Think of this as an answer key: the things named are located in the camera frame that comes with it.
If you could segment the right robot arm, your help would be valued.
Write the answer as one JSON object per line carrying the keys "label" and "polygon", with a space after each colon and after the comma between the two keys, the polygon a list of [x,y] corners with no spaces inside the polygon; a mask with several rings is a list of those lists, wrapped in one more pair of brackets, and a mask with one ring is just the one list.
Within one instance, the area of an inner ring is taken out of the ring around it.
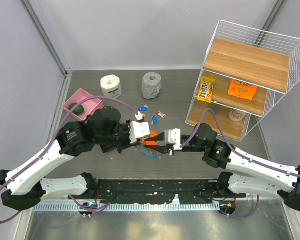
{"label": "right robot arm", "polygon": [[182,135],[180,129],[166,130],[148,142],[164,142],[150,146],[161,154],[175,152],[203,153],[202,160],[213,168],[221,168],[216,191],[222,197],[230,194],[259,195],[276,198],[300,212],[300,165],[288,166],[262,159],[235,147],[206,123],[195,127],[193,135]]}

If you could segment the metal key organizer blue handle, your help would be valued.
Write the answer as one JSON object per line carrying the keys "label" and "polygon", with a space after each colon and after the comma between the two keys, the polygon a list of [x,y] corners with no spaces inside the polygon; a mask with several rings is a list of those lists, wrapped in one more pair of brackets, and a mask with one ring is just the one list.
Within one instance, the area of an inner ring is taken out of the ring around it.
{"label": "metal key organizer blue handle", "polygon": [[145,156],[151,158],[151,159],[154,159],[156,161],[162,161],[163,158],[162,158],[162,154],[155,151],[155,150],[152,150],[152,149],[149,149],[149,148],[144,148],[142,147],[140,150],[139,150],[142,154],[144,154]]}

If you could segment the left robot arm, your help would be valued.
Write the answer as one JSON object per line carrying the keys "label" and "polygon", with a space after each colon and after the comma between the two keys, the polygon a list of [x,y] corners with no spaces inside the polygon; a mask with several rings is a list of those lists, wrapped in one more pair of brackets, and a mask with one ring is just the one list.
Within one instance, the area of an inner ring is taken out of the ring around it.
{"label": "left robot arm", "polygon": [[105,106],[89,115],[85,121],[66,123],[37,155],[15,170],[0,170],[1,194],[4,206],[28,210],[44,199],[70,198],[85,200],[97,193],[98,182],[90,173],[73,178],[48,179],[46,176],[62,164],[92,151],[99,145],[104,153],[132,147],[137,143],[133,127],[138,122],[121,122],[121,113]]}

